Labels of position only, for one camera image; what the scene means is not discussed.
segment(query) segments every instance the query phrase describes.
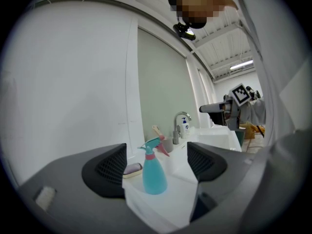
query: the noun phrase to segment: faucet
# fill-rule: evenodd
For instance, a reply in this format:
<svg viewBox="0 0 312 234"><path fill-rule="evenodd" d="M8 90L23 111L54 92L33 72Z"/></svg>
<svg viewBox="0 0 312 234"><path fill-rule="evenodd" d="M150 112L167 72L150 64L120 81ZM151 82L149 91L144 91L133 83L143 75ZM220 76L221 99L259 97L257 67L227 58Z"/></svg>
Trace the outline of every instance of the faucet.
<svg viewBox="0 0 312 234"><path fill-rule="evenodd" d="M178 112L176 115L175 115L175 119L174 119L174 138L173 138L173 143L175 145L178 145L179 144L179 131L177 130L176 128L176 118L179 116L179 115L185 115L187 117L187 119L189 120L192 120L191 116L186 113L186 112Z"/></svg>

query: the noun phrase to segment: sink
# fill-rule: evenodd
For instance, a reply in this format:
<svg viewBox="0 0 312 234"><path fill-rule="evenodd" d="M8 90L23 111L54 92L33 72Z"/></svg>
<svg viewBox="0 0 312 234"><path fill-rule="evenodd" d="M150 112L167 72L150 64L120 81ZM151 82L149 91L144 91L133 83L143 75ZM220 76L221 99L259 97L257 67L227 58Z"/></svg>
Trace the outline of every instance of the sink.
<svg viewBox="0 0 312 234"><path fill-rule="evenodd" d="M169 233L189 225L193 209L197 179L187 161L187 142L204 144L241 151L234 132L227 127L195 129L187 139L180 139L170 152L170 157L159 153L159 160L167 177L168 188L160 195L145 193L142 175L123 180L127 205L147 225L158 233ZM128 160L128 164L144 163L145 153L140 152Z"/></svg>

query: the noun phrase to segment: ceiling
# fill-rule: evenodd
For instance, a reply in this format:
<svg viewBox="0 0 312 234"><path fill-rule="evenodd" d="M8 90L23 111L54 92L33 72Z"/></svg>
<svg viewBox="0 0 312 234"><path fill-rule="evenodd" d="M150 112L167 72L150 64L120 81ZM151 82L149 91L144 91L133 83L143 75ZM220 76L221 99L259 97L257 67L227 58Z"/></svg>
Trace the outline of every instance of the ceiling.
<svg viewBox="0 0 312 234"><path fill-rule="evenodd" d="M129 5L145 8L156 19L172 28L177 23L176 13L170 10L168 0L119 0ZM226 7L219 17L210 18L202 29L192 29L196 40L185 42L192 48L212 75L214 82L229 79L242 72L254 70L253 65L231 71L230 67L251 60L252 55L246 35L236 26L237 11Z"/></svg>

